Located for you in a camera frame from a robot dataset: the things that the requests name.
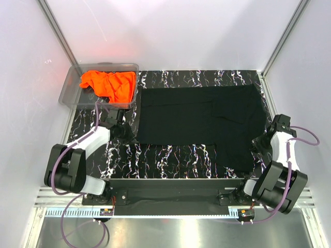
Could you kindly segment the black t shirt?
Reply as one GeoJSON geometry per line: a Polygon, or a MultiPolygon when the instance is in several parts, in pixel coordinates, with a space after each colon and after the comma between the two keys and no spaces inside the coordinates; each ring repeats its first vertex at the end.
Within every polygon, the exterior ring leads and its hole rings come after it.
{"type": "Polygon", "coordinates": [[[251,172],[251,142],[267,116],[254,85],[141,91],[137,140],[151,145],[215,145],[216,163],[251,172]]]}

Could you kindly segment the clear plastic bin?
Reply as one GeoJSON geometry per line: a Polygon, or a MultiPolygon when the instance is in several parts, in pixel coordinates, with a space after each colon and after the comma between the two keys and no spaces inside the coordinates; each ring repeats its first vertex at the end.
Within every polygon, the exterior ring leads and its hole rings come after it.
{"type": "Polygon", "coordinates": [[[69,107],[70,109],[93,109],[95,102],[105,101],[108,98],[100,98],[95,95],[94,90],[89,87],[83,89],[80,87],[81,76],[91,70],[100,72],[134,72],[136,82],[139,80],[139,66],[134,63],[97,63],[97,64],[77,64],[69,68],[66,79],[64,81],[62,91],[59,96],[59,103],[69,107]]]}

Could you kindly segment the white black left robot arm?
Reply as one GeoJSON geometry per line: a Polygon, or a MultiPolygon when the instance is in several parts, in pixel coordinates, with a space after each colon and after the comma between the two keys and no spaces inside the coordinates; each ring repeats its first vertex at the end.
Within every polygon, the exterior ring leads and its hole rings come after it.
{"type": "Polygon", "coordinates": [[[83,194],[105,205],[114,199],[110,183],[86,173],[87,159],[112,140],[128,144],[135,140],[130,124],[124,120],[125,110],[108,110],[105,121],[95,125],[80,138],[51,148],[44,184],[57,195],[83,194]]]}

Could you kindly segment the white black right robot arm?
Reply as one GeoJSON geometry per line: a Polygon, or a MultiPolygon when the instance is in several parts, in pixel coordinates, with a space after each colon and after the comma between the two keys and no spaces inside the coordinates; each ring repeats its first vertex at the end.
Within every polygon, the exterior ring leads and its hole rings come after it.
{"type": "Polygon", "coordinates": [[[267,131],[252,140],[254,150],[261,155],[266,169],[258,180],[247,179],[235,191],[235,199],[246,205],[253,199],[288,214],[308,182],[308,176],[299,171],[295,159],[296,131],[290,127],[290,117],[276,115],[267,131]]]}

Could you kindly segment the orange t shirt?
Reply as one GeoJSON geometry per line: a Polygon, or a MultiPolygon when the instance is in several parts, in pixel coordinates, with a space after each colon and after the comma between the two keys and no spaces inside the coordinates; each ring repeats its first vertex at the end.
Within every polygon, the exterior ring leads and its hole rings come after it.
{"type": "Polygon", "coordinates": [[[92,88],[98,97],[108,97],[110,103],[128,103],[134,96],[136,73],[90,70],[81,76],[80,87],[92,88]]]}

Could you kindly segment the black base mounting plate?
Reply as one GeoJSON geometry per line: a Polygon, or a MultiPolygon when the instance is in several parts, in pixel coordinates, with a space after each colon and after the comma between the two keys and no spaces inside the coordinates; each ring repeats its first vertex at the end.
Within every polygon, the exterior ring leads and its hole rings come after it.
{"type": "Polygon", "coordinates": [[[114,207],[119,218],[221,218],[229,207],[251,207],[245,179],[111,179],[104,196],[88,195],[85,206],[114,207]]]}

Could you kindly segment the right black connector box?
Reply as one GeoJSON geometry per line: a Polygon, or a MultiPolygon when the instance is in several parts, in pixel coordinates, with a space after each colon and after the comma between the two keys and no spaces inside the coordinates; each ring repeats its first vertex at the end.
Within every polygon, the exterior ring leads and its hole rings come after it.
{"type": "Polygon", "coordinates": [[[255,218],[255,210],[252,209],[239,209],[238,210],[238,221],[243,225],[244,223],[253,224],[255,218]]]}

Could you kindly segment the aluminium front rail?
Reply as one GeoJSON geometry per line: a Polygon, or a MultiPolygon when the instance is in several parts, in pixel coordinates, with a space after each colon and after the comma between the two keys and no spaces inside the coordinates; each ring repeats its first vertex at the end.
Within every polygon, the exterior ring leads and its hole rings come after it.
{"type": "MultiPolygon", "coordinates": [[[[66,195],[57,195],[50,187],[41,187],[37,194],[34,207],[64,207],[76,197],[77,194],[69,193],[66,195]]],[[[305,187],[295,204],[296,208],[314,208],[315,204],[311,191],[305,187]]]]}

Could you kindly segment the right aluminium frame post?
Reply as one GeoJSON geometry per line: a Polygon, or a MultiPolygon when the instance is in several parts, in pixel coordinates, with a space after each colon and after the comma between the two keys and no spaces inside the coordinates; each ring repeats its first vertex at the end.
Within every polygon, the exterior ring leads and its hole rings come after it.
{"type": "Polygon", "coordinates": [[[287,23],[280,39],[278,40],[270,58],[268,59],[266,65],[264,66],[263,70],[261,71],[261,76],[264,78],[267,76],[268,72],[270,71],[271,67],[273,66],[274,62],[276,61],[278,55],[280,54],[282,48],[286,44],[287,40],[289,39],[291,33],[293,32],[295,26],[299,22],[301,16],[304,14],[307,6],[309,5],[310,0],[300,0],[297,7],[295,8],[289,22],[287,23]]]}

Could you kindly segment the aluminium frame post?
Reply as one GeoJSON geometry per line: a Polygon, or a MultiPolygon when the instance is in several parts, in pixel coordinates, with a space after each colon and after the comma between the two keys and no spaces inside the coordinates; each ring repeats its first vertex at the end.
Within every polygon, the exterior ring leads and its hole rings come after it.
{"type": "Polygon", "coordinates": [[[68,60],[72,65],[77,65],[78,61],[68,43],[66,40],[60,25],[58,24],[56,17],[51,10],[51,7],[49,6],[48,2],[46,0],[36,0],[37,4],[39,5],[42,13],[44,14],[50,28],[52,29],[53,33],[55,34],[58,42],[60,43],[65,55],[67,56],[68,60]]]}
{"type": "Polygon", "coordinates": [[[268,72],[270,71],[271,67],[273,66],[274,62],[276,61],[278,55],[280,54],[282,48],[286,44],[287,40],[289,39],[291,33],[293,32],[295,26],[299,22],[301,16],[304,14],[307,6],[309,5],[310,0],[300,0],[297,7],[295,8],[289,22],[287,23],[280,39],[278,40],[270,58],[268,59],[266,65],[264,66],[263,70],[261,71],[261,76],[264,78],[267,76],[268,72]]]}

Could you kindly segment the left aluminium frame post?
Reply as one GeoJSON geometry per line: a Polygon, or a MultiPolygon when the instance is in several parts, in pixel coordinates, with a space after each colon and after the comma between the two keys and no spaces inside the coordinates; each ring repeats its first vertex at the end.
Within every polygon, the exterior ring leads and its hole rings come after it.
{"type": "Polygon", "coordinates": [[[48,2],[46,0],[36,0],[37,4],[39,5],[42,13],[44,14],[50,28],[52,29],[53,33],[55,34],[58,42],[60,43],[65,55],[67,56],[68,60],[72,65],[77,65],[78,61],[68,43],[66,40],[60,25],[58,24],[56,17],[51,10],[51,7],[49,6],[48,2]]]}

